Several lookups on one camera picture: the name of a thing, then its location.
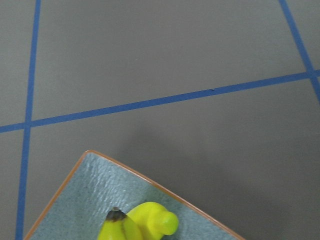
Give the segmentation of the brown paper table cover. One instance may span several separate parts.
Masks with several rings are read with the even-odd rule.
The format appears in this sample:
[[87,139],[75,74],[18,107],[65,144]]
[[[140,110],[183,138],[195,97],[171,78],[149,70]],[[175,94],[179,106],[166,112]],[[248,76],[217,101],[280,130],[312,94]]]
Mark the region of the brown paper table cover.
[[86,150],[248,240],[319,239],[319,1],[1,1],[1,239]]

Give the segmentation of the yellow banana with brown tip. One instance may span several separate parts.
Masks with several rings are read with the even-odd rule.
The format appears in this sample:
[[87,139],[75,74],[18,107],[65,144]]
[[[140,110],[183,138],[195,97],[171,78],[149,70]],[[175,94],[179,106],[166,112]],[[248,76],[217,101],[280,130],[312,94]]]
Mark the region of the yellow banana with brown tip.
[[142,240],[143,236],[134,221],[118,207],[106,215],[99,230],[98,240]]

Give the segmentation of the grey square plate orange rim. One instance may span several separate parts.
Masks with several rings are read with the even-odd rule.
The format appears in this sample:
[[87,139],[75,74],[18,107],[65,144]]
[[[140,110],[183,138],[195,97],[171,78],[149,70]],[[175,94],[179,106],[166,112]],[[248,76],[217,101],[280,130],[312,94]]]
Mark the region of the grey square plate orange rim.
[[239,240],[241,236],[125,164],[86,151],[26,234],[27,240],[94,240],[108,211],[157,202],[175,213],[173,240]]

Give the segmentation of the plain yellow banana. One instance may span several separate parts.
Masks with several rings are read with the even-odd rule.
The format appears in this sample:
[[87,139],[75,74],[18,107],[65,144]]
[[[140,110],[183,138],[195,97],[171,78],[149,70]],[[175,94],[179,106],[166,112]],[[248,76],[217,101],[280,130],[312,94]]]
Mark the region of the plain yellow banana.
[[141,203],[127,215],[137,224],[144,240],[161,240],[175,234],[179,227],[178,217],[157,202]]

